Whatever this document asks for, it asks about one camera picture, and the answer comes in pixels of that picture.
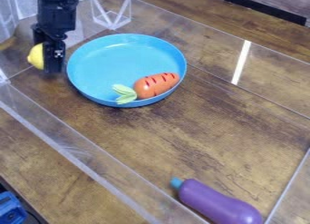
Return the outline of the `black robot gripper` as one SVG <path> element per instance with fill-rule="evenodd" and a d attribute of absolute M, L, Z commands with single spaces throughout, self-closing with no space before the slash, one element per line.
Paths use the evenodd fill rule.
<path fill-rule="evenodd" d="M 74 30 L 78 0 L 37 0 L 37 22 L 31 25 L 33 44 L 42 43 L 43 72 L 59 73 L 65 59 L 65 33 Z"/>

